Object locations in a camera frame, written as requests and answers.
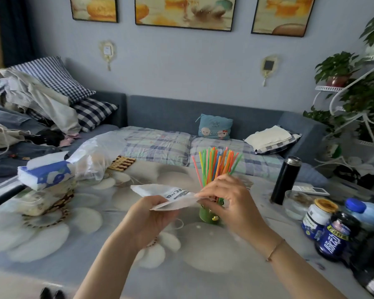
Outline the jar with yellow lid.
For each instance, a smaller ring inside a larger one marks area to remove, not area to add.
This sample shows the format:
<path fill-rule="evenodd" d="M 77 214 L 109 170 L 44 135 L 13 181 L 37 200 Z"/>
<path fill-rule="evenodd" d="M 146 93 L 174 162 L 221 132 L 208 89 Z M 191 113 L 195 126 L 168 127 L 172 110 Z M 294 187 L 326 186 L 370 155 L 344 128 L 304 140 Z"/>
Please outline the jar with yellow lid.
<path fill-rule="evenodd" d="M 323 233 L 324 226 L 339 206 L 328 199 L 315 199 L 306 212 L 301 228 L 306 237 L 317 241 Z"/>

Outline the beige canvas bag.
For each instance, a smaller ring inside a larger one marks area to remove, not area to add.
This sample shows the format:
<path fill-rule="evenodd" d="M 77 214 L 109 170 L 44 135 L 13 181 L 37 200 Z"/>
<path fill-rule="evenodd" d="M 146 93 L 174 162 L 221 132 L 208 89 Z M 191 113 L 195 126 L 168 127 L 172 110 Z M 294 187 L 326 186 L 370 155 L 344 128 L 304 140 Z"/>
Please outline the beige canvas bag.
<path fill-rule="evenodd" d="M 13 130 L 0 124 L 0 149 L 8 149 L 12 145 L 25 141 L 25 136 L 30 134 L 30 131 Z"/>

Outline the clear bottle with blue cap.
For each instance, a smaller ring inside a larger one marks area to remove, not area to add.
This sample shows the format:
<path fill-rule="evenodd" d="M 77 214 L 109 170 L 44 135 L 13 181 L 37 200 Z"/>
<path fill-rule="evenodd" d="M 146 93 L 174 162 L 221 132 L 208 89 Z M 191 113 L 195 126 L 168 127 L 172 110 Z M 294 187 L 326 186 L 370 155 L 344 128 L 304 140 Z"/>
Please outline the clear bottle with blue cap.
<path fill-rule="evenodd" d="M 344 203 L 344 211 L 359 220 L 362 229 L 374 231 L 374 203 L 348 198 Z"/>

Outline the person's left hand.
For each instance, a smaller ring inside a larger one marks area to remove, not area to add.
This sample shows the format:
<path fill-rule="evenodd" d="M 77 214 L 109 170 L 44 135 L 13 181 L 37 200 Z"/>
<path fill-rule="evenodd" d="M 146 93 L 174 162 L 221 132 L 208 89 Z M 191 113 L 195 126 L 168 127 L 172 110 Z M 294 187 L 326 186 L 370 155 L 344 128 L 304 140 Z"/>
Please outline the person's left hand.
<path fill-rule="evenodd" d="M 144 197 L 133 204 L 116 231 L 137 250 L 145 248 L 179 214 L 175 211 L 144 211 Z"/>

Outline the green plant in red pot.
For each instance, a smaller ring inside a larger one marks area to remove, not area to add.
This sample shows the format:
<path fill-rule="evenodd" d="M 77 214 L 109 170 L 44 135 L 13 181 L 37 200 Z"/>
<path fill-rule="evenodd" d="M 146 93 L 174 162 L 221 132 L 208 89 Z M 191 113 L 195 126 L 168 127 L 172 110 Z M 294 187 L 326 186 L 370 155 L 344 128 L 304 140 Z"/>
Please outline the green plant in red pot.
<path fill-rule="evenodd" d="M 364 61 L 362 56 L 346 51 L 329 56 L 315 67 L 315 83 L 325 81 L 326 86 L 344 88 L 350 77 L 360 70 Z"/>

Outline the white metal plant stand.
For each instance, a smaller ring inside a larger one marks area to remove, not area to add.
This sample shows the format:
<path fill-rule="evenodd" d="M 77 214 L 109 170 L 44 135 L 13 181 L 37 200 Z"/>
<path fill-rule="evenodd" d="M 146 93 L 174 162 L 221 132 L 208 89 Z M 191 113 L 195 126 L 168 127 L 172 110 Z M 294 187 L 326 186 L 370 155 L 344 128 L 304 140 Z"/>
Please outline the white metal plant stand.
<path fill-rule="evenodd" d="M 374 55 L 365 57 L 363 60 L 364 60 L 364 63 L 366 63 L 366 62 L 374 62 Z M 359 77 L 357 80 L 355 80 L 354 82 L 352 82 L 350 85 L 347 85 L 345 87 L 316 86 L 315 89 L 317 91 L 319 91 L 319 92 L 332 92 L 332 93 L 334 93 L 334 96 L 331 99 L 330 105 L 329 105 L 330 114 L 334 115 L 334 113 L 336 111 L 342 111 L 342 112 L 344 112 L 344 108 L 342 106 L 337 106 L 335 108 L 333 107 L 333 104 L 336 101 L 336 99 L 340 95 L 342 95 L 342 93 L 344 93 L 346 90 L 348 90 L 353 85 L 357 84 L 360 80 L 363 80 L 366 76 L 368 76 L 369 74 L 371 74 L 373 72 L 374 72 L 374 68 L 372 68 L 371 70 L 369 70 L 368 72 L 366 72 L 364 75 L 362 75 L 361 77 Z M 373 141 L 372 144 L 374 145 L 374 134 L 373 134 L 373 132 L 371 130 L 371 127 L 370 127 L 371 124 L 374 125 L 374 122 L 369 119 L 368 115 L 365 112 L 360 112 L 360 113 L 358 113 L 358 114 L 356 114 L 356 115 L 354 115 L 352 117 L 347 118 L 346 122 L 343 125 L 341 125 L 340 127 L 336 128 L 334 132 L 331 132 L 328 135 L 324 136 L 323 140 L 325 140 L 329 136 L 332 136 L 332 135 L 336 134 L 342 128 L 348 126 L 349 124 L 353 123 L 354 121 L 362 122 L 362 123 L 365 124 L 365 126 L 366 126 L 366 128 L 367 128 L 367 130 L 369 132 L 369 135 L 370 135 L 370 137 L 371 137 L 371 139 Z M 316 159 L 316 162 L 319 163 L 316 166 L 316 168 L 320 168 L 320 167 L 326 166 L 326 165 L 343 165 L 345 167 L 353 169 L 353 167 L 350 166 L 348 164 L 348 162 L 345 160 L 344 156 L 339 156 L 338 158 L 331 159 L 329 161 L 320 161 L 320 160 Z M 372 164 L 372 165 L 374 164 L 374 154 L 371 156 L 371 158 L 367 162 L 365 162 L 365 164 Z"/>

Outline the wall socket with lace frame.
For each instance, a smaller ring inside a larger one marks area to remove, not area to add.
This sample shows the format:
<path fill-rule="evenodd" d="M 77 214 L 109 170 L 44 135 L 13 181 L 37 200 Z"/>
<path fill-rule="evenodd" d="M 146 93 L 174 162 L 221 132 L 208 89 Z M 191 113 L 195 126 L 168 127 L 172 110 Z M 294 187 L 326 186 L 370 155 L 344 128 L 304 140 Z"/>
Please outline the wall socket with lace frame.
<path fill-rule="evenodd" d="M 262 86 L 266 87 L 267 79 L 274 74 L 278 68 L 278 56 L 269 55 L 262 60 L 260 73 L 263 77 Z"/>

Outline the clear plastic food container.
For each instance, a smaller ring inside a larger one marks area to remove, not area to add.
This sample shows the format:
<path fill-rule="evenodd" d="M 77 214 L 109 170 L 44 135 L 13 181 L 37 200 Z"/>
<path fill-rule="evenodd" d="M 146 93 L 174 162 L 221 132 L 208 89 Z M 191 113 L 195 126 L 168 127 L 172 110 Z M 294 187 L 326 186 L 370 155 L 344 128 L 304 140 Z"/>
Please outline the clear plastic food container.
<path fill-rule="evenodd" d="M 15 212 L 25 216 L 41 216 L 64 207 L 73 197 L 76 181 L 35 191 L 26 188 L 13 197 Z"/>

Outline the blue cartoon cushion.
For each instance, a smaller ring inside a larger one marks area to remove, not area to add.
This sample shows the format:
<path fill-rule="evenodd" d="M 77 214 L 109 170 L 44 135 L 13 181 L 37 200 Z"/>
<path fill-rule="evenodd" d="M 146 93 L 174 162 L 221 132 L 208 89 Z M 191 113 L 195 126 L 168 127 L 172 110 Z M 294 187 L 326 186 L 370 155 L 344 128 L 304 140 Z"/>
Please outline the blue cartoon cushion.
<path fill-rule="evenodd" d="M 201 114 L 198 119 L 199 130 L 198 136 L 209 139 L 229 140 L 233 119 L 221 116 Z"/>

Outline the bunch of colourful straws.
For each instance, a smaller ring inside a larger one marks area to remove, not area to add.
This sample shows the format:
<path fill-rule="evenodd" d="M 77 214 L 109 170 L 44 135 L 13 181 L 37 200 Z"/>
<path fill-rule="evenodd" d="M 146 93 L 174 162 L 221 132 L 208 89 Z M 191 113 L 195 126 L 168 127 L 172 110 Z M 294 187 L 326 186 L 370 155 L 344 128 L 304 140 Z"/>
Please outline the bunch of colourful straws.
<path fill-rule="evenodd" d="M 197 156 L 191 155 L 190 160 L 194 165 L 199 184 L 203 188 L 218 176 L 233 175 L 242 159 L 243 154 L 225 149 L 210 147 L 199 151 Z"/>

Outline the folded cream blanket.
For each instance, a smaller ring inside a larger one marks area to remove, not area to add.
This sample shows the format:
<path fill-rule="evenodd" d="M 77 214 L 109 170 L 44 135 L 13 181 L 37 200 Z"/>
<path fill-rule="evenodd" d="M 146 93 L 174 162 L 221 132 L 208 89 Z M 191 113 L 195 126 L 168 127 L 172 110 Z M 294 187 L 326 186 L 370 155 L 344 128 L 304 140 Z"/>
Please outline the folded cream blanket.
<path fill-rule="evenodd" d="M 290 132 L 280 126 L 274 125 L 271 128 L 251 134 L 244 139 L 244 142 L 252 146 L 254 150 L 261 150 L 265 147 L 289 140 L 291 137 Z"/>

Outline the pastel plaid sheet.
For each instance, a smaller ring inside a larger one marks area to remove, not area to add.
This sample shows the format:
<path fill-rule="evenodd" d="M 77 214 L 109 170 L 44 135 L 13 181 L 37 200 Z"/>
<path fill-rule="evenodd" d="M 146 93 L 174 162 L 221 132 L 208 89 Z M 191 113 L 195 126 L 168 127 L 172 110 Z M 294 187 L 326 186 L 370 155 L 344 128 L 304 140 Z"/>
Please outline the pastel plaid sheet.
<path fill-rule="evenodd" d="M 115 131 L 126 141 L 120 150 L 121 156 L 136 160 L 157 162 L 166 165 L 194 167 L 191 156 L 199 164 L 199 152 L 210 147 L 224 150 L 228 147 L 242 155 L 235 173 L 259 176 L 275 180 L 279 174 L 283 157 L 278 154 L 256 155 L 253 148 L 241 140 L 216 140 L 193 136 L 184 132 L 160 131 L 128 126 Z"/>

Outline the blue white tissue pack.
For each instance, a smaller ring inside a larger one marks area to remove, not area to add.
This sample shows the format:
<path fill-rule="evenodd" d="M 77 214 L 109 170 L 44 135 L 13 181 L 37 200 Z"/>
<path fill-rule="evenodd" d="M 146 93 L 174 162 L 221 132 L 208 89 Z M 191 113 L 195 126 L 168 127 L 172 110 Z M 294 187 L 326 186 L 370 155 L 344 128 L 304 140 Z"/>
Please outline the blue white tissue pack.
<path fill-rule="evenodd" d="M 18 180 L 25 186 L 41 191 L 71 180 L 75 166 L 65 159 L 68 151 L 47 154 L 27 162 L 17 169 Z"/>

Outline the person's right forearm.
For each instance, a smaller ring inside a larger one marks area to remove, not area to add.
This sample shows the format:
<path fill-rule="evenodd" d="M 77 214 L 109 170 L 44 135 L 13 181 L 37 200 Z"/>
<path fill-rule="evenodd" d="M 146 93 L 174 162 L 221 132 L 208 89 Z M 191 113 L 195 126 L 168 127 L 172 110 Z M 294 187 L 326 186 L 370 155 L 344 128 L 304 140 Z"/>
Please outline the person's right forearm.
<path fill-rule="evenodd" d="M 347 299 L 272 229 L 262 231 L 253 244 L 293 299 Z"/>

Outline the tilted framed painting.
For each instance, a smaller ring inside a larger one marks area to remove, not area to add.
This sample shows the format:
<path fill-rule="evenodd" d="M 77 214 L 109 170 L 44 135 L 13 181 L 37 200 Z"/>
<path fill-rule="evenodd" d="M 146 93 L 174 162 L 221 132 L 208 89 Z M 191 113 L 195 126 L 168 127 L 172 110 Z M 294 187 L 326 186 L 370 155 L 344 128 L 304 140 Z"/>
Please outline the tilted framed painting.
<path fill-rule="evenodd" d="M 257 0 L 251 34 L 303 38 L 315 0 Z"/>

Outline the wide framed painting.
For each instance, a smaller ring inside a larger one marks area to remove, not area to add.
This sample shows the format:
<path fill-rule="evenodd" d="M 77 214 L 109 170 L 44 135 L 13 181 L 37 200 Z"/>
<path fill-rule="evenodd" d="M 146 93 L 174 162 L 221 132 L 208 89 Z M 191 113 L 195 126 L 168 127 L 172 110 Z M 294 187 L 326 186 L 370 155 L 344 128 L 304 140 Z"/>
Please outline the wide framed painting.
<path fill-rule="evenodd" d="M 230 32 L 236 0 L 134 0 L 135 23 Z"/>

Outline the cream garment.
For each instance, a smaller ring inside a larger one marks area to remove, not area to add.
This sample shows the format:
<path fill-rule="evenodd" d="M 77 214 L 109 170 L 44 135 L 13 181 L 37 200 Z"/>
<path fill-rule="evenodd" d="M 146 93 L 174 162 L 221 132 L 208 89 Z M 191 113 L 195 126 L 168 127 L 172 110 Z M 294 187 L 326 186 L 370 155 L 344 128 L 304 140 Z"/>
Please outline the cream garment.
<path fill-rule="evenodd" d="M 54 122 L 66 135 L 81 131 L 76 111 L 69 99 L 46 87 L 36 78 L 14 69 L 0 69 L 0 101 L 9 110 L 27 112 L 33 110 Z"/>

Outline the dark plaid pillow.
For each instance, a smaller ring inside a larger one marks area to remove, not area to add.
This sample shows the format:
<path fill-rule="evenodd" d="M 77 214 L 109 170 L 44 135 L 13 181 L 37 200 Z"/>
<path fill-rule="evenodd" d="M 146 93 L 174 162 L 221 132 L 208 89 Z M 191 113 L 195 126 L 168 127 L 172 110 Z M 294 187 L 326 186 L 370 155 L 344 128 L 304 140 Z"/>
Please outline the dark plaid pillow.
<path fill-rule="evenodd" d="M 87 98 L 72 105 L 72 108 L 76 111 L 81 131 L 90 132 L 110 117 L 118 106 Z"/>

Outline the dark blue curtain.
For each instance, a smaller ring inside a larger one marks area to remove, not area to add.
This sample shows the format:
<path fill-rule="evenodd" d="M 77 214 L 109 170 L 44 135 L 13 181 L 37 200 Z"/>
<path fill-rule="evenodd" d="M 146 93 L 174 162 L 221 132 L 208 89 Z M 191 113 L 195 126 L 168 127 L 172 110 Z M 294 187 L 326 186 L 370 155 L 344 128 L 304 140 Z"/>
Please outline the dark blue curtain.
<path fill-rule="evenodd" d="M 0 39 L 5 68 L 38 58 L 28 0 L 0 0 Z"/>

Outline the wall switch with lace frame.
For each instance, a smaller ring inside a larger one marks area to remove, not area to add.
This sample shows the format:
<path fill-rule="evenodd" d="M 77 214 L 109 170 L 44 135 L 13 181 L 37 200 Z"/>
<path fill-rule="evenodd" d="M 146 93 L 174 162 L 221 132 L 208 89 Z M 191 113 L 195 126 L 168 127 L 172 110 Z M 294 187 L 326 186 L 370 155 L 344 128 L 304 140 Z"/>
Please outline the wall switch with lace frame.
<path fill-rule="evenodd" d="M 115 45 L 112 41 L 104 40 L 99 43 L 99 49 L 103 60 L 107 64 L 107 70 L 111 71 L 111 62 L 115 58 Z"/>

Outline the white remote control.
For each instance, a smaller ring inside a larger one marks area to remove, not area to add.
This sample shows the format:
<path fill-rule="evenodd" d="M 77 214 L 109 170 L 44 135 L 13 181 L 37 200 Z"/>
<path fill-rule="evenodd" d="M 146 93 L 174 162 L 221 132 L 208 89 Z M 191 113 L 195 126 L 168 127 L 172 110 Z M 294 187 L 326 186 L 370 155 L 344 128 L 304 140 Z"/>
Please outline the white remote control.
<path fill-rule="evenodd" d="M 313 187 L 311 185 L 294 185 L 292 187 L 292 190 L 307 195 L 330 196 L 329 192 L 327 192 L 323 188 Z"/>

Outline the white paper packet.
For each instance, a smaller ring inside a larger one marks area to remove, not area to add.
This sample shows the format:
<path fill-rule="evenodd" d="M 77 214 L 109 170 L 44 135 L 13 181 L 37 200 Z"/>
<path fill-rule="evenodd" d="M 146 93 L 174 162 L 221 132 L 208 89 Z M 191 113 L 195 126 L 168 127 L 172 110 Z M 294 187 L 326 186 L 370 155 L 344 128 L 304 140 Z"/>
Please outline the white paper packet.
<path fill-rule="evenodd" d="M 151 208 L 151 211 L 175 211 L 193 206 L 199 201 L 195 193 L 180 187 L 159 184 L 132 185 L 131 190 L 145 196 L 162 196 L 167 201 Z"/>

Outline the clear glass bowl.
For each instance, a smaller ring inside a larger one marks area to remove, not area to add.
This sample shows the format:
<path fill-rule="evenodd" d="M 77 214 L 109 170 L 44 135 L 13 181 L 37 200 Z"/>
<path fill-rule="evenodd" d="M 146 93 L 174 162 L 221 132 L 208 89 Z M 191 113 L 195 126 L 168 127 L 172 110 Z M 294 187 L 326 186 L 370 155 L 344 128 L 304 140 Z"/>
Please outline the clear glass bowl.
<path fill-rule="evenodd" d="M 283 207 L 289 217 L 302 221 L 313 203 L 313 197 L 302 192 L 289 190 L 285 192 Z"/>

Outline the wooden slat trivet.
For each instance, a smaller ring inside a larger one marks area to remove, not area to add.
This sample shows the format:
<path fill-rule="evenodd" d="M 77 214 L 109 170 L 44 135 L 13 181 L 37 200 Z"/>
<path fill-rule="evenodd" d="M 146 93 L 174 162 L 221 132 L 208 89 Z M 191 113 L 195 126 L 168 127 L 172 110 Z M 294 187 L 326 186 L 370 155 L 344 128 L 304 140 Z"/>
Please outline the wooden slat trivet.
<path fill-rule="evenodd" d="M 134 164 L 135 161 L 135 158 L 118 156 L 114 161 L 112 161 L 108 169 L 123 172 L 127 170 L 132 164 Z"/>

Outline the trailing green plant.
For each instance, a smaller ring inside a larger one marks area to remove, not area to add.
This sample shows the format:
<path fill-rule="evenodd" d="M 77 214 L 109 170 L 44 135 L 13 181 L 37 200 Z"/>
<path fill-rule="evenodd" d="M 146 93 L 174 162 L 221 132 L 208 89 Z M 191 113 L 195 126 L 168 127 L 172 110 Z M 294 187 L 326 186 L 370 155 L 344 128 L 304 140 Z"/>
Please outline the trailing green plant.
<path fill-rule="evenodd" d="M 341 114 L 331 115 L 329 110 L 316 110 L 312 106 L 309 112 L 303 112 L 303 116 L 326 125 L 326 133 L 334 132 L 335 138 L 339 138 L 342 134 L 342 131 L 335 132 L 335 130 L 346 123 L 348 118 L 360 112 L 366 113 L 368 118 L 374 122 L 374 72 L 342 93 L 339 101 L 343 103 L 344 109 Z M 369 126 L 374 135 L 374 124 L 369 124 Z"/>

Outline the blue white checked pillow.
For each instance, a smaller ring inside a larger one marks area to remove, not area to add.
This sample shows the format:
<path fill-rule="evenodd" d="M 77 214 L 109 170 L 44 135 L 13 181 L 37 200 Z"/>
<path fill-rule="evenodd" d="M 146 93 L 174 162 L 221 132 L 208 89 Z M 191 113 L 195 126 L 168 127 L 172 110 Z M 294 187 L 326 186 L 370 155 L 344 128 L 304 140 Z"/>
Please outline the blue white checked pillow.
<path fill-rule="evenodd" d="M 47 56 L 35 59 L 11 66 L 10 69 L 33 76 L 46 87 L 68 97 L 70 105 L 75 105 L 82 100 L 86 100 L 96 93 L 76 81 L 68 72 L 59 56 Z"/>

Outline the person's right hand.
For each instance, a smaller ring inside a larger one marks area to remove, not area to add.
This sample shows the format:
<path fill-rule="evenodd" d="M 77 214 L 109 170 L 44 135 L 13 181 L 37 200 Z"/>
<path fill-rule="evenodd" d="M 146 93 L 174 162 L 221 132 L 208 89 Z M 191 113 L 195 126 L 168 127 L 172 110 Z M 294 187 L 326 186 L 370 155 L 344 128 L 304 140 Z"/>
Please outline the person's right hand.
<path fill-rule="evenodd" d="M 221 191 L 224 194 L 224 206 L 204 199 L 200 199 L 199 203 L 211 209 L 232 232 L 255 248 L 254 238 L 270 227 L 265 223 L 244 183 L 229 174 L 224 174 L 201 191 Z"/>

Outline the clear plastic bag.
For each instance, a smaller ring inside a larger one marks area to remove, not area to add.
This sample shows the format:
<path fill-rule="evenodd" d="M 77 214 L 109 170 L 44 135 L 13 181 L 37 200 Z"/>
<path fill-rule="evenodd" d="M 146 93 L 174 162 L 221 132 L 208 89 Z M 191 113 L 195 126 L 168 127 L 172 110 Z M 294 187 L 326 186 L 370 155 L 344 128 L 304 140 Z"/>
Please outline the clear plastic bag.
<path fill-rule="evenodd" d="M 74 166 L 76 181 L 100 182 L 105 171 L 127 147 L 127 140 L 110 131 L 85 141 L 67 159 Z"/>

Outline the grey blue sofa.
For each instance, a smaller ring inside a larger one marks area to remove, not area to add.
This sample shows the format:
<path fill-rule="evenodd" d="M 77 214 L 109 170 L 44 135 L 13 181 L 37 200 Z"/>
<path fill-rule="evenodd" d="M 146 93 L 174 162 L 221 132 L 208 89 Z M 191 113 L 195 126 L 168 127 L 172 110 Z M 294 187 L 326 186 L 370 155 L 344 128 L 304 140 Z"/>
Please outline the grey blue sofa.
<path fill-rule="evenodd" d="M 189 100 L 98 92 L 94 99 L 118 106 L 101 125 L 90 132 L 82 132 L 67 149 L 74 152 L 82 143 L 109 131 L 133 126 L 160 131 L 184 132 L 198 137 L 201 114 L 233 119 L 230 140 L 244 142 L 249 135 L 279 125 L 293 134 L 302 134 L 291 148 L 277 153 L 283 159 L 296 156 L 303 162 L 297 181 L 317 187 L 325 187 L 326 177 L 314 168 L 314 158 L 319 151 L 325 125 L 303 117 L 301 114 L 284 110 L 269 110 L 236 105 L 214 104 Z"/>

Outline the black appliance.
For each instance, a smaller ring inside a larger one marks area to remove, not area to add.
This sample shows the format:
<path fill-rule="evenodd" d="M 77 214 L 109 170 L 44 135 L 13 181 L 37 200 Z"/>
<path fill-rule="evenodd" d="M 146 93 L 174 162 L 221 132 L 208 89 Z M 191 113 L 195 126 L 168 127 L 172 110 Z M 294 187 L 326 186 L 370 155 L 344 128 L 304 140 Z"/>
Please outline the black appliance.
<path fill-rule="evenodd" d="M 374 231 L 354 251 L 350 268 L 356 281 L 374 297 Z"/>

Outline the blue denim jeans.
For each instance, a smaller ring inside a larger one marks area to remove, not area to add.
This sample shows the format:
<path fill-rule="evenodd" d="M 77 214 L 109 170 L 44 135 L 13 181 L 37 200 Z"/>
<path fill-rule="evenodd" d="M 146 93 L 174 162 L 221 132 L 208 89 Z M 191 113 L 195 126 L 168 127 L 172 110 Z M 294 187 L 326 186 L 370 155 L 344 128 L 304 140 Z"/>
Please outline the blue denim jeans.
<path fill-rule="evenodd" d="M 19 166 L 25 166 L 29 160 L 47 154 L 61 152 L 59 134 L 46 126 L 20 114 L 0 107 L 0 124 L 13 130 L 30 131 L 25 141 L 0 149 L 0 178 L 17 174 Z"/>

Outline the dark blue labelled bottle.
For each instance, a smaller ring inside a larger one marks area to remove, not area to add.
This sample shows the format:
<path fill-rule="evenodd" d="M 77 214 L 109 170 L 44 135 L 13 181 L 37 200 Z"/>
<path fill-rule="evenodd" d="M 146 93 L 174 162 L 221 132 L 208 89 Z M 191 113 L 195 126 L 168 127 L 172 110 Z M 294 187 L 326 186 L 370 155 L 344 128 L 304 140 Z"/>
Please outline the dark blue labelled bottle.
<path fill-rule="evenodd" d="M 323 232 L 315 242 L 317 253 L 328 261 L 339 262 L 347 245 L 357 236 L 361 222 L 353 215 L 335 212 L 324 226 Z"/>

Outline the green straw holder cup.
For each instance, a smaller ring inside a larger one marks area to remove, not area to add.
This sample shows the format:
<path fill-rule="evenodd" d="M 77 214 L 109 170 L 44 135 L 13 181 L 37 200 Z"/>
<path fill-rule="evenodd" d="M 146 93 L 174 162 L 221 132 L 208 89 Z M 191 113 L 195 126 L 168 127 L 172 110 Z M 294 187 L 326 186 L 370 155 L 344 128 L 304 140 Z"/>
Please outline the green straw holder cup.
<path fill-rule="evenodd" d="M 216 197 L 215 199 L 205 199 L 206 201 L 212 201 L 219 206 L 224 206 L 224 199 Z M 211 209 L 201 205 L 199 211 L 200 219 L 207 224 L 219 225 L 221 220 L 220 217 L 215 214 Z"/>

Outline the person's left forearm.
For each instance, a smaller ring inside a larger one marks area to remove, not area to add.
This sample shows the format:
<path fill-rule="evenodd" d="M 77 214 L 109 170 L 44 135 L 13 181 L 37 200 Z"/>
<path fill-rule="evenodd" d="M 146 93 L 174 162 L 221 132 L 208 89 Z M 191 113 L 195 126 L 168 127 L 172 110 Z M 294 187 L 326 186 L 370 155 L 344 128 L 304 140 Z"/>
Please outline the person's left forearm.
<path fill-rule="evenodd" d="M 120 299 L 137 254 L 160 230 L 117 228 L 105 241 L 73 299 Z"/>

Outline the black thermos bottle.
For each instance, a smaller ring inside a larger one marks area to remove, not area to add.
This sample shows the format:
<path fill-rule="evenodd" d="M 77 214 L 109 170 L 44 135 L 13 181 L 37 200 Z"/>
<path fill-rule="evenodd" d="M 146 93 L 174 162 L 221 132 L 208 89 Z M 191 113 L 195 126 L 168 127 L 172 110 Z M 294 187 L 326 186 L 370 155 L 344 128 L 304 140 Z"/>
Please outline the black thermos bottle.
<path fill-rule="evenodd" d="M 270 197 L 271 203 L 278 205 L 283 204 L 285 192 L 292 190 L 301 165 L 301 159 L 295 156 L 290 156 L 284 160 L 273 193 Z"/>

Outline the plaid seat cushion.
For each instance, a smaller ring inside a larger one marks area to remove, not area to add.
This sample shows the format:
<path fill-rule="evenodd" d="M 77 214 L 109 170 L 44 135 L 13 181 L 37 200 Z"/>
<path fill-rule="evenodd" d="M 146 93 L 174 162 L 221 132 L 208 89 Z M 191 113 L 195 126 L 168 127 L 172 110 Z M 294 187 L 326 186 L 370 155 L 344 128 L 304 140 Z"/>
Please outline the plaid seat cushion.
<path fill-rule="evenodd" d="M 276 144 L 268 144 L 264 148 L 255 150 L 256 155 L 271 155 L 271 154 L 277 154 L 280 152 L 283 152 L 284 150 L 287 150 L 291 148 L 293 145 L 295 145 L 299 139 L 302 137 L 302 134 L 292 134 L 290 133 L 291 137 L 287 140 L 281 141 Z"/>

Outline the small framed painting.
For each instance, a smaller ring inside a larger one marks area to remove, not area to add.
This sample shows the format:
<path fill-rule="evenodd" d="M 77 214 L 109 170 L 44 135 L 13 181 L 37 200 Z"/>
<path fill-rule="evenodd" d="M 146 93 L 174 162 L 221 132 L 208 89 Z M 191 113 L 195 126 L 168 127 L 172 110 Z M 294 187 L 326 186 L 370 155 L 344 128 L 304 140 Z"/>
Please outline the small framed painting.
<path fill-rule="evenodd" d="M 118 0 L 70 0 L 77 21 L 118 23 Z"/>

